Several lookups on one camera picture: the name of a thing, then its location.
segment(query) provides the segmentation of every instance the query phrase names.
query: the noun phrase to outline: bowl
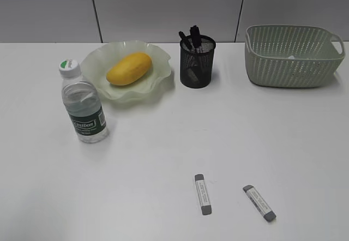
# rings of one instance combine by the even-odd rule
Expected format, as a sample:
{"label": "bowl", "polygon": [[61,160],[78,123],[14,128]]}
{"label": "bowl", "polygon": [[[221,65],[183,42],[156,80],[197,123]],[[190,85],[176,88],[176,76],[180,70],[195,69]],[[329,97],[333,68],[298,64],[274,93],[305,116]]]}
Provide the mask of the bowl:
{"label": "bowl", "polygon": [[[106,79],[107,72],[125,56],[135,52],[144,52],[151,57],[151,69],[127,86],[110,84]],[[142,41],[113,42],[92,51],[81,62],[81,69],[84,77],[95,86],[100,95],[125,103],[147,97],[163,79],[170,76],[170,58],[170,55],[158,46]]]}

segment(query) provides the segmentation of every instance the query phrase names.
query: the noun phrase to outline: black mesh pen holder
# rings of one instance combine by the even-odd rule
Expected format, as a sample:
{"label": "black mesh pen holder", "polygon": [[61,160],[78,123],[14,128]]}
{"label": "black mesh pen holder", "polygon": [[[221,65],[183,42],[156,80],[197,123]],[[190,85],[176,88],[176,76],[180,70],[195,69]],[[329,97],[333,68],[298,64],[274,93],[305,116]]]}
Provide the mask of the black mesh pen holder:
{"label": "black mesh pen holder", "polygon": [[[191,36],[187,39],[192,44]],[[201,46],[189,50],[180,42],[180,81],[190,88],[202,88],[211,82],[212,64],[216,42],[205,35],[201,35]]]}

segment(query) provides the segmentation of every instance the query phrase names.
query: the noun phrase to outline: mango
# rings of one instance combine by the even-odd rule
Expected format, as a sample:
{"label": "mango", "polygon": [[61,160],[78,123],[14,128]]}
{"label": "mango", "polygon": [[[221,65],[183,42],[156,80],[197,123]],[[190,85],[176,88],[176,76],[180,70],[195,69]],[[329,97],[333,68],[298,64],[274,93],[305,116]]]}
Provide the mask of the mango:
{"label": "mango", "polygon": [[152,59],[145,53],[137,52],[124,57],[106,75],[109,83],[116,86],[129,85],[152,67]]}

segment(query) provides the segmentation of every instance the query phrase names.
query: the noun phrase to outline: green basket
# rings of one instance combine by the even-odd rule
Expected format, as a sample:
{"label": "green basket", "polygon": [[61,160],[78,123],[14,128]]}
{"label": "green basket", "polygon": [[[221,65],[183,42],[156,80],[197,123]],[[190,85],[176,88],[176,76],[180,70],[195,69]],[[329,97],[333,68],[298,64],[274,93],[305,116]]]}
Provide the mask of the green basket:
{"label": "green basket", "polygon": [[[339,41],[341,53],[332,39]],[[246,30],[246,70],[256,85],[318,87],[335,73],[344,57],[340,37],[323,28],[266,25]]]}

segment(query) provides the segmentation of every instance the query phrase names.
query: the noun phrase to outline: wall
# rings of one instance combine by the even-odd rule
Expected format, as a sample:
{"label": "wall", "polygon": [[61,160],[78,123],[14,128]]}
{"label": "wall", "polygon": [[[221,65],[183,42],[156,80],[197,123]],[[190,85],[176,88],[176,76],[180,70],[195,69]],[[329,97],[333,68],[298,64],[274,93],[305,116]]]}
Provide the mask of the wall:
{"label": "wall", "polygon": [[349,0],[244,0],[237,41],[251,25],[323,27],[349,40]]}
{"label": "wall", "polygon": [[193,25],[234,41],[242,0],[95,0],[103,41],[178,42]]}
{"label": "wall", "polygon": [[0,42],[100,42],[92,0],[0,0]]}
{"label": "wall", "polygon": [[246,28],[261,24],[320,26],[349,40],[348,4],[349,0],[95,0],[94,7],[92,0],[0,0],[0,42],[97,43],[100,37],[104,42],[178,42],[178,31],[189,34],[192,25],[216,41],[244,41]]}

